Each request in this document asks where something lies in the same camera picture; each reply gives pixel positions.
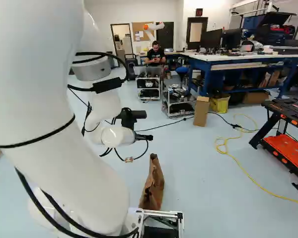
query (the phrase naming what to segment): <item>yellow extension cord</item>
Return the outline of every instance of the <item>yellow extension cord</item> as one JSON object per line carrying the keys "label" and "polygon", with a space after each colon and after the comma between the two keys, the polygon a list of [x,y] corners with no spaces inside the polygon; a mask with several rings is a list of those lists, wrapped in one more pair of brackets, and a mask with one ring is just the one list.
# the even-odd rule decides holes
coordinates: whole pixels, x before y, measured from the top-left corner
{"label": "yellow extension cord", "polygon": [[235,114],[235,115],[233,116],[233,118],[234,118],[235,121],[236,121],[236,119],[235,119],[236,116],[244,116],[244,117],[250,119],[250,120],[254,123],[254,125],[255,125],[255,129],[254,129],[254,130],[245,130],[245,129],[243,129],[243,128],[238,127],[238,128],[239,128],[239,131],[240,131],[240,135],[239,135],[238,137],[229,137],[229,138],[218,137],[218,138],[215,140],[215,148],[216,148],[216,150],[217,150],[219,153],[221,153],[221,154],[223,154],[223,155],[228,155],[228,156],[230,156],[232,159],[234,159],[235,162],[237,163],[237,165],[240,167],[240,169],[244,172],[244,174],[246,174],[246,175],[249,177],[249,179],[250,179],[254,184],[256,184],[261,190],[265,191],[266,193],[268,193],[268,194],[270,194],[270,195],[272,195],[272,196],[274,196],[274,197],[278,197],[278,198],[281,198],[281,199],[284,199],[284,200],[288,200],[288,201],[290,201],[290,202],[298,203],[298,201],[295,200],[295,199],[287,198],[287,197],[284,197],[284,196],[279,196],[279,195],[277,195],[277,194],[275,194],[275,193],[273,193],[273,192],[270,192],[270,191],[268,191],[267,189],[263,188],[263,187],[262,187],[262,186],[261,186],[255,179],[253,179],[252,176],[251,176],[251,175],[250,175],[250,174],[249,174],[249,173],[242,167],[241,163],[237,160],[237,158],[235,158],[233,155],[230,155],[230,154],[228,153],[227,142],[228,142],[229,140],[232,140],[232,139],[239,139],[239,138],[241,138],[241,137],[243,136],[243,133],[253,133],[253,132],[255,132],[255,131],[258,129],[258,126],[257,126],[256,121],[254,121],[251,117],[249,117],[249,116],[247,116],[247,115],[244,115],[244,114]]}

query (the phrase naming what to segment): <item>paper bag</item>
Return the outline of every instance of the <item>paper bag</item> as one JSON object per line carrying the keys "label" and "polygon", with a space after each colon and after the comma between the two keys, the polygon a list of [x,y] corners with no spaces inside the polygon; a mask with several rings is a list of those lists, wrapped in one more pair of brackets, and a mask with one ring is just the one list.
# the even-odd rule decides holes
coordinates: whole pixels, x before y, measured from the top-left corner
{"label": "paper bag", "polygon": [[140,198],[139,207],[160,210],[163,198],[164,177],[156,154],[150,155],[149,175]]}

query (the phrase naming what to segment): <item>door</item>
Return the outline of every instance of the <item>door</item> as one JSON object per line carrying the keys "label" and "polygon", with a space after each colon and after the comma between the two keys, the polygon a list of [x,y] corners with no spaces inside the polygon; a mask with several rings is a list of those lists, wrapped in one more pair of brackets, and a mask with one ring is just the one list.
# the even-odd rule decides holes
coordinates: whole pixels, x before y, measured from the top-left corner
{"label": "door", "polygon": [[188,17],[187,39],[188,50],[197,50],[200,48],[200,41],[203,32],[206,32],[208,26],[207,17]]}
{"label": "door", "polygon": [[110,24],[116,56],[125,62],[125,55],[133,54],[129,23]]}
{"label": "door", "polygon": [[156,31],[157,41],[160,43],[162,49],[173,48],[174,22],[169,21],[163,23],[164,28]]}

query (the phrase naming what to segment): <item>blue stool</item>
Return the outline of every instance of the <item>blue stool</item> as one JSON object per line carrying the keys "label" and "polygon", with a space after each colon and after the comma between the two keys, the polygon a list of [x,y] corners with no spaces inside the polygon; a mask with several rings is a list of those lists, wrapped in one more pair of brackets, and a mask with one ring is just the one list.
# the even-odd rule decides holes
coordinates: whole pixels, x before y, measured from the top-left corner
{"label": "blue stool", "polygon": [[189,68],[187,68],[187,67],[178,67],[178,68],[175,69],[175,71],[180,76],[180,79],[181,79],[181,86],[180,87],[182,88],[183,78],[189,72]]}

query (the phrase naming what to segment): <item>cork board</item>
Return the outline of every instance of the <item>cork board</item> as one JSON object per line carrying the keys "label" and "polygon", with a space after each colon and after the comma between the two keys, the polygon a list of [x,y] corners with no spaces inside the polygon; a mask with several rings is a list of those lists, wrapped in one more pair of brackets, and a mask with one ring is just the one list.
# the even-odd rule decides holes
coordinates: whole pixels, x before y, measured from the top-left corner
{"label": "cork board", "polygon": [[[132,22],[133,25],[133,35],[134,41],[136,41],[136,31],[143,31],[144,32],[144,25],[153,23],[153,21],[145,21],[145,22]],[[144,32],[144,37],[140,37],[140,41],[150,41],[148,35]]]}

